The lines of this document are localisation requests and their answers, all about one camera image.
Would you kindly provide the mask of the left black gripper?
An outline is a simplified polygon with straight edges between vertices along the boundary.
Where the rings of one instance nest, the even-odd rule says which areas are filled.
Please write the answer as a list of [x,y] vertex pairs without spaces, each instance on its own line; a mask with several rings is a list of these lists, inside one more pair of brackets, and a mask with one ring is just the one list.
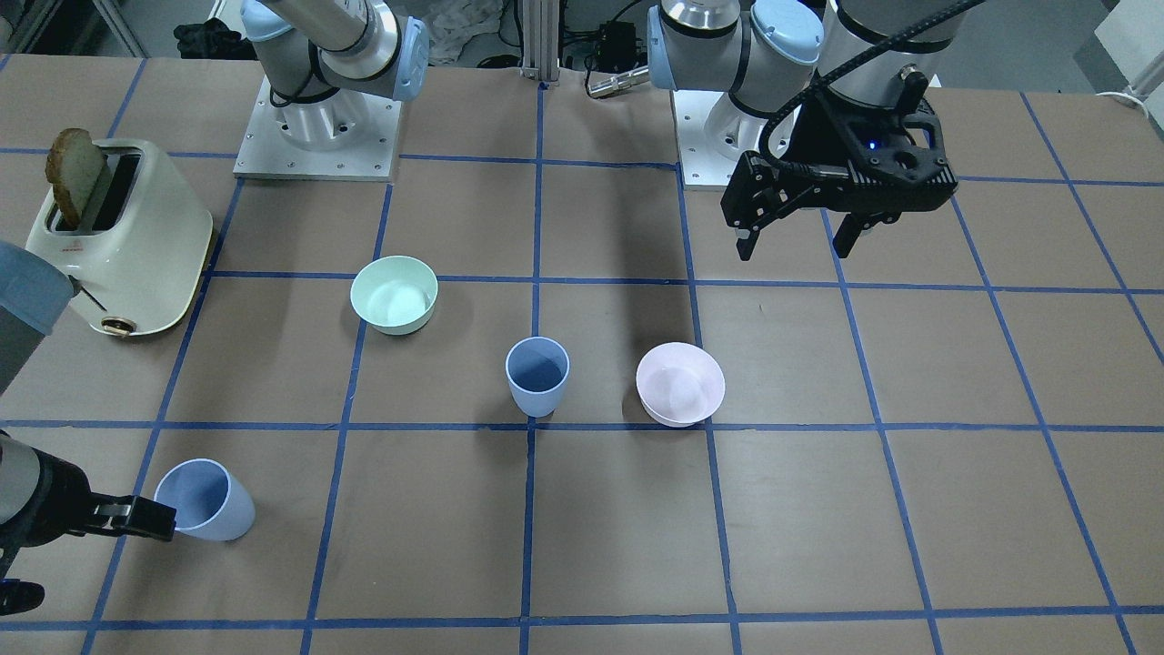
[[876,181],[853,166],[842,120],[861,108],[894,107],[897,100],[889,107],[860,106],[831,91],[818,93],[799,109],[790,144],[778,161],[753,150],[741,155],[721,199],[741,261],[752,258],[760,228],[802,207],[849,212],[833,235],[833,252],[849,258],[863,233],[878,223],[878,213],[935,211],[954,195],[958,179],[949,158],[947,173],[916,187]]

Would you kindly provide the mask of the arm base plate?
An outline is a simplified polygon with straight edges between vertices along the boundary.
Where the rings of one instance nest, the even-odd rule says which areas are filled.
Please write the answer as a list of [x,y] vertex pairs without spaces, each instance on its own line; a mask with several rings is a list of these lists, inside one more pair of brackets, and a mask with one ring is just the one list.
[[233,173],[267,181],[392,181],[405,104],[340,90],[283,104],[263,79]]
[[768,121],[746,115],[725,92],[673,91],[672,107],[684,188],[723,191],[740,155],[759,149]]

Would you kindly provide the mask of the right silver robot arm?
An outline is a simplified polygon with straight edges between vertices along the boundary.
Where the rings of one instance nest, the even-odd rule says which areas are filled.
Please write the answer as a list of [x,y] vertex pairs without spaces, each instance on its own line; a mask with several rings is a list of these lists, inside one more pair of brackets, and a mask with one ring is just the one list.
[[[265,70],[236,175],[390,181],[400,104],[419,95],[430,34],[383,1],[246,1],[244,37]],[[3,387],[76,296],[95,332],[141,336],[186,314],[213,227],[157,145],[64,131],[24,247],[3,242]],[[64,535],[244,535],[249,494],[208,460],[179,465],[173,493],[99,494],[81,468],[3,435],[3,569]]]

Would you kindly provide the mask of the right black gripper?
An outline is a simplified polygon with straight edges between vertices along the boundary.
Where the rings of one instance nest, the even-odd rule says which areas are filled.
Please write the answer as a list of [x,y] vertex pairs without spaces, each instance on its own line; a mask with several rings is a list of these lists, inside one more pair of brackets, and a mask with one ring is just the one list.
[[[79,467],[3,435],[1,544],[3,551],[45,546],[64,535],[134,536],[170,542],[177,510],[140,494],[93,494]],[[0,615],[36,610],[45,601],[38,583],[5,578]]]

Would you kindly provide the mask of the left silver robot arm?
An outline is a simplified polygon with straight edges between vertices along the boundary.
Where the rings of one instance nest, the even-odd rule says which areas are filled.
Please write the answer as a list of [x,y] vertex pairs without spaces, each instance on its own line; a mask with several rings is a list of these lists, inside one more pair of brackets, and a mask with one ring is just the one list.
[[792,213],[843,213],[845,258],[864,232],[937,211],[959,186],[927,91],[972,1],[656,1],[654,86],[721,92],[762,121],[721,199],[738,256]]

